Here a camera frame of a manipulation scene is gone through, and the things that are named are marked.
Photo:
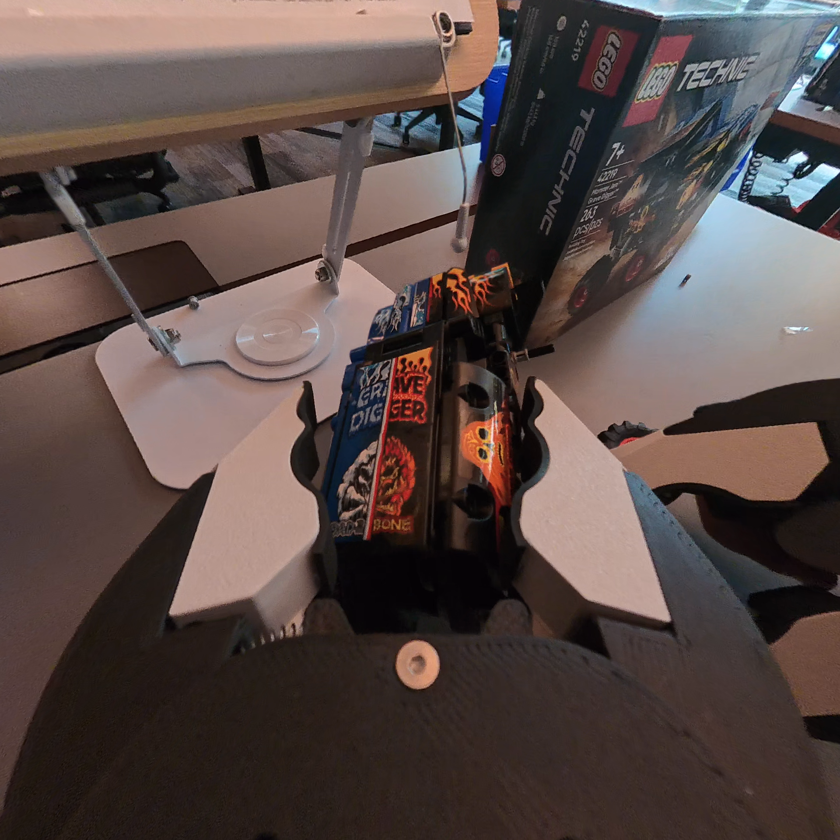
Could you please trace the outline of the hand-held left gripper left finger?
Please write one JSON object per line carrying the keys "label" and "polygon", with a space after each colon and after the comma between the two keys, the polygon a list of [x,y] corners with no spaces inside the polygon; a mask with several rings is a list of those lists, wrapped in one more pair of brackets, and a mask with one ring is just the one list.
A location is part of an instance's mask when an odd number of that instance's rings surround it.
{"label": "hand-held left gripper left finger", "polygon": [[312,385],[305,381],[217,465],[170,615],[180,626],[242,616],[302,632],[334,579]]}

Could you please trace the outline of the toy brick monster truck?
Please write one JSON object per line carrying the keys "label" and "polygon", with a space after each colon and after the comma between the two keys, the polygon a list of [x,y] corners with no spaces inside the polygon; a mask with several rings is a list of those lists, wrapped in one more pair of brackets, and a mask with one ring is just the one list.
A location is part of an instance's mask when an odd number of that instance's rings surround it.
{"label": "toy brick monster truck", "polygon": [[421,280],[352,353],[322,486],[346,601],[488,612],[516,591],[514,287],[507,266]]}

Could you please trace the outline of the black office chair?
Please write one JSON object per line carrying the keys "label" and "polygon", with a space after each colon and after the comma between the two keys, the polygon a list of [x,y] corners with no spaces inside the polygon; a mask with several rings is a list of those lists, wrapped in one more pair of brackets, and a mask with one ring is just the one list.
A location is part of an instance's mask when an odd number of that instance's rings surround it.
{"label": "black office chair", "polygon": [[[157,199],[159,213],[171,211],[172,200],[165,189],[177,183],[180,176],[165,155],[166,150],[159,150],[78,164],[72,169],[74,175],[68,176],[66,190],[94,226],[105,224],[99,205],[142,194]],[[1,218],[56,209],[38,173],[4,175],[1,188]]]}

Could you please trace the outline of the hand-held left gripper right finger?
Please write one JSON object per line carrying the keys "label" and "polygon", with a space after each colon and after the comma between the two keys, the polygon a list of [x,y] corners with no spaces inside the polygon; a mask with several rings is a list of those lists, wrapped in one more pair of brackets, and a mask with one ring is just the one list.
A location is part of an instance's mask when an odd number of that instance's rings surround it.
{"label": "hand-held left gripper right finger", "polygon": [[522,399],[522,464],[513,498],[521,558],[513,587],[541,634],[574,634],[593,618],[672,623],[627,473],[554,394],[530,377]]}

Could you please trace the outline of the toy set cardboard box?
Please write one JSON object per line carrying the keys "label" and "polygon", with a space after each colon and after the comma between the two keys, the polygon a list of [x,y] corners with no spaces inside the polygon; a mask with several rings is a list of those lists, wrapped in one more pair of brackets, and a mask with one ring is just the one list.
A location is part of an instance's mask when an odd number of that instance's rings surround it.
{"label": "toy set cardboard box", "polygon": [[834,2],[523,2],[466,273],[536,348],[654,277],[838,25]]}

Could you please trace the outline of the wooden table black legs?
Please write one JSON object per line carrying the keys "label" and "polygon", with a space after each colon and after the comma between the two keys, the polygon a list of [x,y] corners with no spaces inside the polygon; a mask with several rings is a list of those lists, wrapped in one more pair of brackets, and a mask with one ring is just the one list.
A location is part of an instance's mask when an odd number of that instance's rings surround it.
{"label": "wooden table black legs", "polygon": [[[785,143],[793,150],[807,152],[821,164],[839,168],[839,116],[837,110],[823,108],[802,95],[789,94],[771,117],[768,128],[788,135]],[[798,214],[799,225],[818,231],[839,208],[839,175],[824,185]]]}

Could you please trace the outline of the white tilted board stand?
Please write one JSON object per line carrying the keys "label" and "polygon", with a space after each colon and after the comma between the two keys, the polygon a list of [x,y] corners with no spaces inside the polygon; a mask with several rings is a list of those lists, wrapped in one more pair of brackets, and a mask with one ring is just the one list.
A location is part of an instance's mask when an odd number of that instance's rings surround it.
{"label": "white tilted board stand", "polygon": [[[451,103],[493,2],[2,2],[2,174],[35,172],[128,305],[96,362],[153,478],[187,488],[303,381],[318,419],[392,293],[345,258],[373,118]],[[146,318],[70,179],[81,163],[345,121],[320,258]]]}

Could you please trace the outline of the blue plastic bin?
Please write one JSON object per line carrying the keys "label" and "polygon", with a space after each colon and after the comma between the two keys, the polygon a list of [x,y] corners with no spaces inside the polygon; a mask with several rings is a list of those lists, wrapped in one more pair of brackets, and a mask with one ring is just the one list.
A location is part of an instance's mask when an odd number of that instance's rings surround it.
{"label": "blue plastic bin", "polygon": [[694,39],[650,45],[601,26],[589,50],[541,60],[521,53],[486,84],[487,216],[619,217],[666,195],[683,213],[722,184],[766,123],[752,99],[736,109],[758,55],[688,62]]}

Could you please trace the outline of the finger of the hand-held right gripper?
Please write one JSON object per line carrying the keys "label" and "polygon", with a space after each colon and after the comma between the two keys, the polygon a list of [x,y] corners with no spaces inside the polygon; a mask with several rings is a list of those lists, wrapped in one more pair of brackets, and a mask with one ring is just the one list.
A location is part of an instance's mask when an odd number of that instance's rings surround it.
{"label": "finger of the hand-held right gripper", "polygon": [[663,429],[614,423],[611,450],[667,497],[815,505],[838,500],[838,422],[839,380],[803,381],[699,406]]}

